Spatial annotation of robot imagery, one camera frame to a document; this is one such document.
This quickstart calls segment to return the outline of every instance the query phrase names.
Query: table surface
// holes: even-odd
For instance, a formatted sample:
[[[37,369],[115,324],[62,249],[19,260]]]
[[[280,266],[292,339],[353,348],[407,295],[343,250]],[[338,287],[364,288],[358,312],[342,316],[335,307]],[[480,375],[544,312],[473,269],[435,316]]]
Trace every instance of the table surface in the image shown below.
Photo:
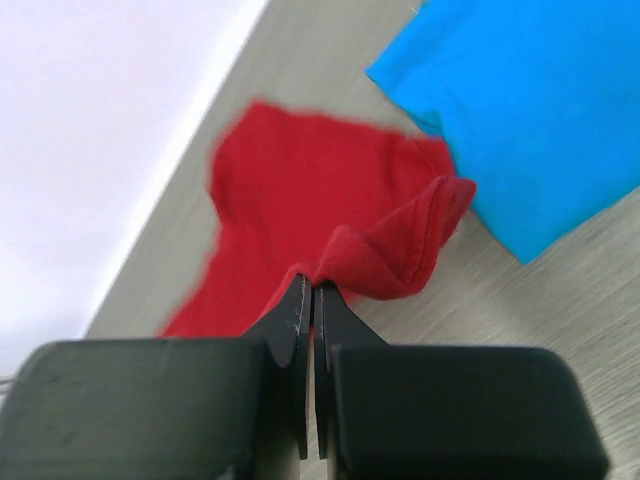
[[[417,3],[271,0],[90,337],[148,336],[195,285],[216,229],[204,188],[207,151],[251,97],[415,131],[363,69]],[[362,301],[356,310],[389,342],[555,350],[577,373],[613,457],[615,478],[640,472],[640,194],[592,219],[529,266],[519,265],[469,213],[422,293],[401,301]],[[325,478],[324,472],[316,459],[302,465],[305,479]]]

